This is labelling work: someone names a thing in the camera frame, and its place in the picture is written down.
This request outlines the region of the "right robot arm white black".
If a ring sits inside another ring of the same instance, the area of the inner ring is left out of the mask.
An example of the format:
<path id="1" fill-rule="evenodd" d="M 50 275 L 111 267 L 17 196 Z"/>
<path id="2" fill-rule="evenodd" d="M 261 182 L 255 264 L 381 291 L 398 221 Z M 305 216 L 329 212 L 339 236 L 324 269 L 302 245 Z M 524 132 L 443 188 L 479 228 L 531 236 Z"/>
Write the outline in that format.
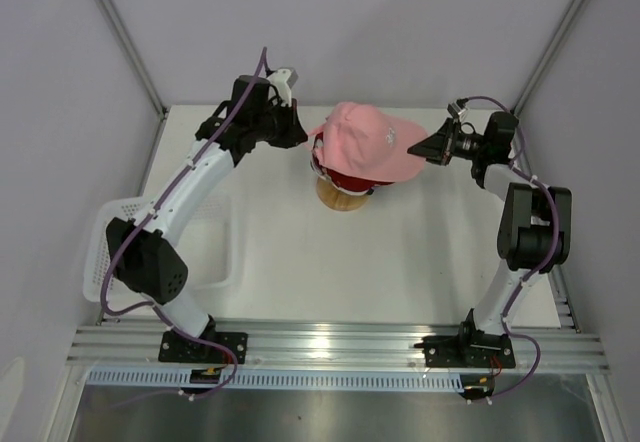
<path id="1" fill-rule="evenodd" d="M 568 258 L 572 194 L 548 187 L 514 165 L 511 143 L 519 121 L 513 114 L 492 113 L 483 133 L 467 133 L 464 126 L 460 110 L 451 108 L 438 131 L 408 152 L 442 166 L 454 158 L 470 161 L 477 185 L 503 203 L 496 240 L 500 263 L 456 335 L 426 336 L 416 346 L 430 368 L 512 368 L 517 336 L 510 325 L 517 309 L 538 278 Z"/>

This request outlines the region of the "pink baseball cap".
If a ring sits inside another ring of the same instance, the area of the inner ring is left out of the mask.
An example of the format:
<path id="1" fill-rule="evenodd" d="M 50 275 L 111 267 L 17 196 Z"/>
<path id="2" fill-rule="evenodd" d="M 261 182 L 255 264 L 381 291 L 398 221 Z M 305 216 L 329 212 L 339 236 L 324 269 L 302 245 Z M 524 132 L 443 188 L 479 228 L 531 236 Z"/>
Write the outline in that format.
<path id="1" fill-rule="evenodd" d="M 352 178 L 406 182 L 426 165 L 423 158 L 409 153 L 410 147 L 427 138 L 426 130 L 372 105 L 340 102 L 308 137 L 320 167 Z"/>

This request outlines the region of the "red LA baseball cap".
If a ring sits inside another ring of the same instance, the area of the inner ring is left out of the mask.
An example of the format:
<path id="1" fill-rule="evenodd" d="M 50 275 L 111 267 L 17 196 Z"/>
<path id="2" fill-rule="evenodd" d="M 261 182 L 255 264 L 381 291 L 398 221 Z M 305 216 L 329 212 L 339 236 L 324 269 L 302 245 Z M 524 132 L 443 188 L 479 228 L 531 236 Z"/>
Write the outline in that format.
<path id="1" fill-rule="evenodd" d="M 379 187 L 384 187 L 389 185 L 389 182 L 376 182 L 376 181 L 370 181 L 366 179 L 360 179 L 360 178 L 341 174 L 332 169 L 328 169 L 320 164 L 319 159 L 316 156 L 314 150 L 311 151 L 311 167 L 318 177 L 330 178 L 338 186 L 351 189 L 351 190 L 366 190 L 367 188 L 372 186 L 375 186 L 375 190 L 376 190 Z"/>

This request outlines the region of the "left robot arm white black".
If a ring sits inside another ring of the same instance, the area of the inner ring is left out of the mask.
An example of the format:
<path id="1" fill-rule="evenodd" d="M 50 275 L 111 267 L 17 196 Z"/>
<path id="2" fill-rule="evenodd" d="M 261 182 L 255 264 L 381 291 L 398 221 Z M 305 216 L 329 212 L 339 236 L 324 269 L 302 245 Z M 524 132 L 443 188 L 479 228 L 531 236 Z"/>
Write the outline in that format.
<path id="1" fill-rule="evenodd" d="M 200 124 L 184 162 L 160 193 L 134 216 L 115 217 L 107 224 L 110 264 L 100 294 L 105 313 L 124 313 L 108 303 L 106 291 L 117 279 L 142 296 L 139 307 L 153 309 L 182 337 L 181 350 L 192 361 L 205 362 L 214 355 L 214 320 L 187 292 L 188 267 L 177 245 L 201 203 L 257 144 L 290 149 L 307 141 L 292 94 L 296 80 L 289 67 L 264 77 L 238 77 L 230 99 Z"/>

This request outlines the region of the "white baseball cap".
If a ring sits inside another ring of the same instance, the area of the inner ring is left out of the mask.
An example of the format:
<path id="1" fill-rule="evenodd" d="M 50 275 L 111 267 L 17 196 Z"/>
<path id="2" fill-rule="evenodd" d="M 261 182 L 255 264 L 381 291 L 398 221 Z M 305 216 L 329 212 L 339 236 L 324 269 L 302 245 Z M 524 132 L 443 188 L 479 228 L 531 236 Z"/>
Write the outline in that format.
<path id="1" fill-rule="evenodd" d="M 370 196 L 371 194 L 373 194 L 373 192 L 375 190 L 375 186 L 369 187 L 366 190 L 351 190 L 351 189 L 347 189 L 347 188 L 338 186 L 330 178 L 320 178 L 319 180 L 322 180 L 323 182 L 325 182 L 328 185 L 328 187 L 331 187 L 332 189 L 338 191 L 339 193 L 346 194 L 346 195 L 351 196 L 351 197 Z"/>

